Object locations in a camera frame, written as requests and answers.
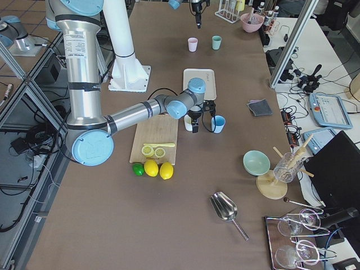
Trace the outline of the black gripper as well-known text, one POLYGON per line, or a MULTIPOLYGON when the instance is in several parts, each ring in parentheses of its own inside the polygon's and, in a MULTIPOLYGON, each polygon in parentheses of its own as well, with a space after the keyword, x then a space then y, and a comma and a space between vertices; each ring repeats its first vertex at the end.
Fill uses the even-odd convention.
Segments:
POLYGON ((216 104, 214 101, 204 101, 202 105, 195 105, 190 110, 188 110, 187 115, 192 119, 192 133, 197 133, 199 131, 198 118, 200 118, 205 112, 209 112, 211 117, 215 117, 215 107, 216 104))
POLYGON ((210 6, 210 0, 189 0, 190 10, 195 14, 197 28, 201 28, 201 13, 210 6))

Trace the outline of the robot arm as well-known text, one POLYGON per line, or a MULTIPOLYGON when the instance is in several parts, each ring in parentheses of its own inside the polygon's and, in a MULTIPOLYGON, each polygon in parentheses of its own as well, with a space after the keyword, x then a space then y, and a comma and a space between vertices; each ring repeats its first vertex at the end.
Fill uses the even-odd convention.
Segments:
POLYGON ((104 163, 113 153, 113 135, 155 115, 179 119, 200 109, 206 83, 191 78, 177 96, 159 95, 111 115, 101 110, 101 78, 97 38, 101 21, 110 34, 115 62, 110 89, 145 92, 151 68, 136 58, 124 1, 47 1, 49 28, 62 32, 65 47, 71 113, 66 143, 76 162, 86 166, 104 163))
MULTIPOLYGON (((180 7, 182 0, 169 0, 168 5, 176 10, 180 7)), ((202 13, 210 6, 210 0, 190 0, 188 1, 190 13, 195 17, 197 28, 200 29, 202 25, 202 13)))

